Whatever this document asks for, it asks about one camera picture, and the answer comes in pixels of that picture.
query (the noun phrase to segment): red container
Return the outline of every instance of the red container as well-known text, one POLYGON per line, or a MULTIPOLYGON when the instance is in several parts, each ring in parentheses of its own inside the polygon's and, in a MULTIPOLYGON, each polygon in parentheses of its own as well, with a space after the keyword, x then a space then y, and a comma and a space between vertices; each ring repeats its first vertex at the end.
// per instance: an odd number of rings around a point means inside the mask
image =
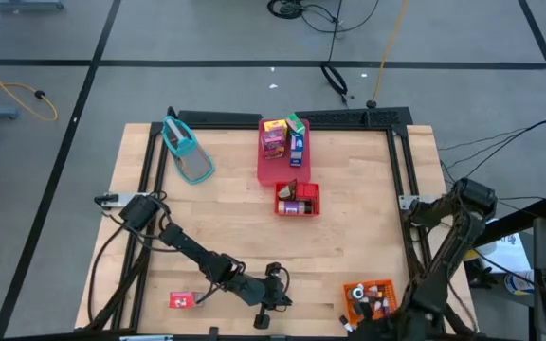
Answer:
POLYGON ((277 195, 277 193, 282 190, 284 186, 286 186, 288 183, 277 183, 275 184, 275 214, 281 215, 281 216, 293 216, 293 217, 313 217, 319 215, 319 184, 302 184, 300 182, 297 183, 297 200, 300 199, 310 199, 313 202, 313 213, 308 214, 288 214, 279 212, 279 203, 280 203, 280 197, 277 195), (299 196, 299 188, 303 187, 306 190, 310 192, 310 194, 313 194, 309 197, 300 197, 299 196))
MULTIPOLYGON (((344 283, 342 285, 342 296, 344 297, 345 301, 345 309, 347 310, 347 318, 349 319, 349 324, 351 324, 353 327, 357 326, 357 322, 361 320, 361 316, 355 313, 355 310, 353 309, 353 301, 349 298, 348 293, 357 287, 357 285, 362 284, 364 286, 364 290, 368 290, 368 288, 372 286, 378 286, 379 288, 382 286, 384 287, 383 290, 383 296, 389 301, 389 311, 390 314, 392 314, 395 309, 397 309, 397 300, 395 298, 395 290, 393 289, 393 281, 390 279, 380 279, 380 280, 366 280, 362 282, 356 282, 356 283, 344 283)), ((374 312, 373 319, 378 319, 383 317, 383 312, 378 310, 374 312)))
POLYGON ((309 121, 302 119, 304 124, 304 151, 302 152, 302 165, 290 167, 290 143, 286 141, 285 151, 282 157, 265 159, 261 135, 264 133, 264 123, 275 119, 261 119, 258 124, 258 166, 256 177, 262 186, 275 186, 278 182, 290 182, 297 179, 300 183, 308 183, 311 180, 311 153, 309 145, 309 121))

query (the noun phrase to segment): can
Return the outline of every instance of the can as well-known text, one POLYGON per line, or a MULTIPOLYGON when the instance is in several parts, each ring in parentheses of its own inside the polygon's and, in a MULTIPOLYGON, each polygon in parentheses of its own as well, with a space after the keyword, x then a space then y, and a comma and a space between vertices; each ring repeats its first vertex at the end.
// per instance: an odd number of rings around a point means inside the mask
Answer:
MULTIPOLYGON (((528 280, 535 281, 535 271, 520 271, 516 272, 517 275, 527 278, 528 280)), ((507 274, 504 278, 504 286, 507 287, 509 293, 513 295, 531 295, 535 292, 535 286, 521 278, 518 278, 514 274, 507 274)))

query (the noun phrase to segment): wooden tabletop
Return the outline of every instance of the wooden tabletop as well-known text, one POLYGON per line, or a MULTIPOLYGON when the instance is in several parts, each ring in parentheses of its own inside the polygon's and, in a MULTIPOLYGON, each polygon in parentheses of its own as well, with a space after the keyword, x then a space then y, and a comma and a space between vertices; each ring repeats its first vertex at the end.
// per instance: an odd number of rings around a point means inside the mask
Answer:
MULTIPOLYGON (((135 192, 150 124, 128 124, 119 147, 112 192, 135 192)), ((218 292, 205 306, 190 310, 168 307, 170 292, 206 292, 209 283, 197 266, 180 254, 151 256, 139 332, 220 334, 288 334, 343 336, 338 317, 345 314, 343 282, 392 279, 398 301, 409 280, 401 235, 389 149, 382 132, 311 132, 311 182, 321 188, 321 214, 313 218, 279 217, 273 213, 274 190, 256 178, 258 132, 198 130, 195 135, 210 154, 216 172, 199 185, 189 185, 168 158, 163 189, 173 219, 207 249, 246 263, 246 273, 262 277, 266 265, 279 261, 291 274, 288 295, 294 301, 284 313, 270 313, 268 330, 252 327, 259 307, 248 307, 231 293, 218 292)), ((409 126, 409 141, 421 194, 446 191, 428 126, 409 126)), ((155 147, 149 188, 153 187, 160 140, 155 147)), ((401 142, 396 140, 408 192, 401 142)), ((117 229, 102 219, 94 255, 117 229)), ((447 233, 443 225, 429 234, 435 253, 447 233)), ((108 246, 98 267, 95 313, 117 288, 127 233, 108 246)), ((155 246, 164 247, 156 242, 155 246)), ((454 288, 473 312, 464 268, 452 278, 454 288)), ((86 282, 77 316, 87 324, 86 282)), ((127 296, 122 325, 128 325, 134 289, 127 296)), ((468 315, 449 295, 448 302, 470 326, 468 315)))

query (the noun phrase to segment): orange basket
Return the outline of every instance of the orange basket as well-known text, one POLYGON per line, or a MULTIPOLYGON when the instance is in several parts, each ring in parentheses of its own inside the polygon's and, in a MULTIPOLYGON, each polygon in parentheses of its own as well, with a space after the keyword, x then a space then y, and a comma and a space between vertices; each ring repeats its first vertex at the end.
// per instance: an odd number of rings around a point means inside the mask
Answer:
MULTIPOLYGON (((344 297, 345 301, 345 310, 347 311, 347 319, 349 319, 349 324, 351 324, 353 327, 357 326, 357 322, 361 320, 361 316, 357 315, 355 313, 355 310, 353 309, 354 301, 349 298, 349 292, 357 287, 357 285, 363 285, 364 291, 368 291, 370 287, 372 286, 378 286, 378 289, 380 291, 380 287, 383 287, 384 290, 382 291, 383 297, 385 297, 389 301, 389 314, 392 314, 395 309, 397 309, 397 299, 395 299, 395 290, 393 289, 393 281, 390 279, 380 279, 380 280, 366 280, 362 282, 355 282, 355 283, 344 283, 342 285, 342 296, 344 297)), ((380 317, 383 317, 382 310, 377 310, 374 312, 373 319, 378 319, 380 317)))

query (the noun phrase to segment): small red packet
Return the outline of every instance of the small red packet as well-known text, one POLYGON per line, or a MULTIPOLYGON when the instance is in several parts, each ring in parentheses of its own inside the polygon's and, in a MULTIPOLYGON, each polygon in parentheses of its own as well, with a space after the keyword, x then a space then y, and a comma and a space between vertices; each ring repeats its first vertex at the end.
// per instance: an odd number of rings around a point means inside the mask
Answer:
POLYGON ((196 304, 195 302, 202 296, 202 293, 195 292, 171 292, 170 308, 189 309, 201 306, 201 304, 196 304))

